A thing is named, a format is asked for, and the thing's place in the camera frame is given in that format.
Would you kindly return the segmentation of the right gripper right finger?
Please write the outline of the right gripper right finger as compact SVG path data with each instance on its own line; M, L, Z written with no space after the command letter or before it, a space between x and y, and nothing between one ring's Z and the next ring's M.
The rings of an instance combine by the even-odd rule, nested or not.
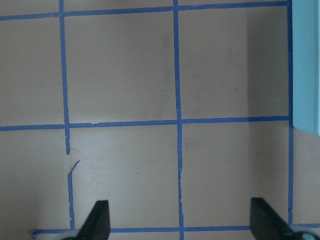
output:
M250 200L250 231L256 240L296 240L296 233L262 198Z

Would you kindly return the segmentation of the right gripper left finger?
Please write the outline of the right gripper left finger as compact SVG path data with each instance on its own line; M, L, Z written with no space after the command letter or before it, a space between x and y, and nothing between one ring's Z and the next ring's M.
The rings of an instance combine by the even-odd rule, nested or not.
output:
M108 200L98 200L80 228L77 240L107 240L111 232Z

